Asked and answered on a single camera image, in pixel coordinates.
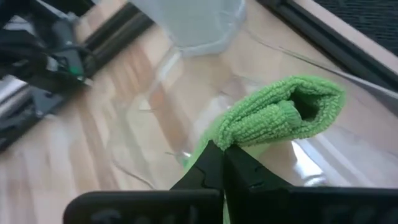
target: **wood grain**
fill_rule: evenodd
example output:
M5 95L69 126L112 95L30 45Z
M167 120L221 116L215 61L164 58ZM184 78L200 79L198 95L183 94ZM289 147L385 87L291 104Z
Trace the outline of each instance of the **wood grain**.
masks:
M182 152L193 151L218 114L264 85L303 73L346 88L346 107L321 135L273 145L259 160L297 185L322 175L330 185L397 187L397 118L354 83L256 42L251 34L338 69L270 12L247 3L248 18L226 52L178 58L153 26L99 71L93 86L2 154L0 223L61 223L66 205L92 190L168 189L182 176ZM78 38L122 4L94 7L76 25ZM297 150L313 161L300 162Z

